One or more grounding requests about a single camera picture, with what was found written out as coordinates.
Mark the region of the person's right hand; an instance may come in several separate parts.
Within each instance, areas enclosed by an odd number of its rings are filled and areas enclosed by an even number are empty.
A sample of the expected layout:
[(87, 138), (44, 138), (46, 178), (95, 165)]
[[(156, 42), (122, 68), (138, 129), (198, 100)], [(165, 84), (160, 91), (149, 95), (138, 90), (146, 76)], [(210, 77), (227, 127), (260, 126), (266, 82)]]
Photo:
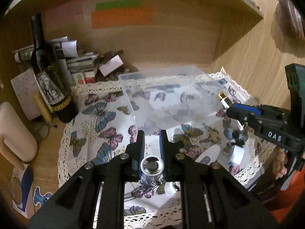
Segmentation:
[(288, 159), (284, 150), (280, 147), (275, 148), (275, 158), (272, 164), (272, 171), (276, 178), (282, 178), (287, 173), (285, 164)]

